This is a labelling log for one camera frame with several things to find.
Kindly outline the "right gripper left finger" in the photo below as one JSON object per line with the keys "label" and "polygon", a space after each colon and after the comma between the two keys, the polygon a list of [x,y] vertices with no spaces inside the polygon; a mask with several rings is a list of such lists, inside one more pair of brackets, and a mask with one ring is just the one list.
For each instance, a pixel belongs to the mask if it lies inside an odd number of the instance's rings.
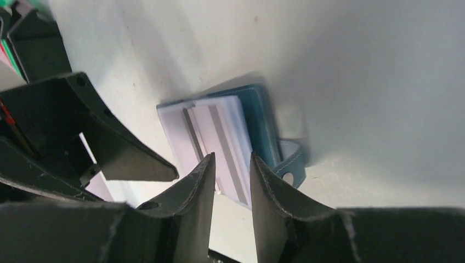
{"label": "right gripper left finger", "polygon": [[207,262],[216,157],[132,208],[111,202],[1,205],[1,262]]}

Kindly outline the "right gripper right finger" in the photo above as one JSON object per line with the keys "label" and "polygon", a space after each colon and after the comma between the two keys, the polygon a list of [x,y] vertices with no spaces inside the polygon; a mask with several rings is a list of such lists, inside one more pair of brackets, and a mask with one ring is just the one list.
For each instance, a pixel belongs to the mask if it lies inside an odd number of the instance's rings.
{"label": "right gripper right finger", "polygon": [[464,209],[321,204],[251,156],[259,262],[464,262]]}

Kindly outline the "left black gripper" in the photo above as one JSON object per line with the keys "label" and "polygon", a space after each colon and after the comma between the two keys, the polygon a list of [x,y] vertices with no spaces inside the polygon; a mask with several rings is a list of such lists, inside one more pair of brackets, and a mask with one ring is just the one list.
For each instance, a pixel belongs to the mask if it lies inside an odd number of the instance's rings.
{"label": "left black gripper", "polygon": [[100,168],[108,180],[179,178],[174,165],[118,120],[84,72],[2,91],[1,117],[7,137],[1,137],[1,183],[25,192],[60,201],[99,202],[101,198],[84,188]]}

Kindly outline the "white striped credit card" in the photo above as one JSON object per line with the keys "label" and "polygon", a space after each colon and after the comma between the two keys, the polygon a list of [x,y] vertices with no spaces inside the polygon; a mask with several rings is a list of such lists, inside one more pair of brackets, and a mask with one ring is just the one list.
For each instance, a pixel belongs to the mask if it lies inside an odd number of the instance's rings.
{"label": "white striped credit card", "polygon": [[195,133],[197,122],[189,110],[203,99],[178,100],[156,106],[169,145],[177,160],[181,178],[188,175],[204,158],[200,139]]}

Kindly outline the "blue card holder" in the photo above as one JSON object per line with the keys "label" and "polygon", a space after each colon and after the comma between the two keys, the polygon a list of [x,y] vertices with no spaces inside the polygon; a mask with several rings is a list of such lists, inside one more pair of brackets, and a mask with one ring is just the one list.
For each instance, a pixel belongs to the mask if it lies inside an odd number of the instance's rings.
{"label": "blue card holder", "polygon": [[181,175],[216,156],[217,194],[250,208],[250,159],[258,155],[281,179],[306,178],[300,144],[279,139],[268,95],[259,84],[159,104],[157,114]]}

